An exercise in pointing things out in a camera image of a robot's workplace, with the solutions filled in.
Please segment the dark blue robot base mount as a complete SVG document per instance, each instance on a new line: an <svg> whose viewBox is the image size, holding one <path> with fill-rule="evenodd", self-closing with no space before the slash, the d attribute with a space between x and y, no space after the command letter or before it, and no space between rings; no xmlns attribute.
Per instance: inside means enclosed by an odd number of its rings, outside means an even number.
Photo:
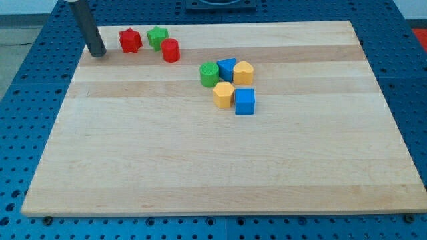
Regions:
<svg viewBox="0 0 427 240"><path fill-rule="evenodd" d="M257 0L185 0L185 10L189 13L213 11L250 10L257 7Z"/></svg>

